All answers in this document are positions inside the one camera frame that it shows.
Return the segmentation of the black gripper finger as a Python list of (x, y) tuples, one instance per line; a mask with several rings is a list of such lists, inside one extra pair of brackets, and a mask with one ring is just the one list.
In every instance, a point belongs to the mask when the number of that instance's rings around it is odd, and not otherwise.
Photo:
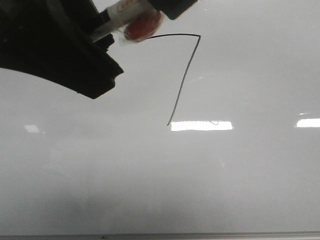
[(91, 0), (3, 0), (0, 66), (96, 99), (123, 73), (107, 53), (113, 36), (90, 38), (102, 22)]

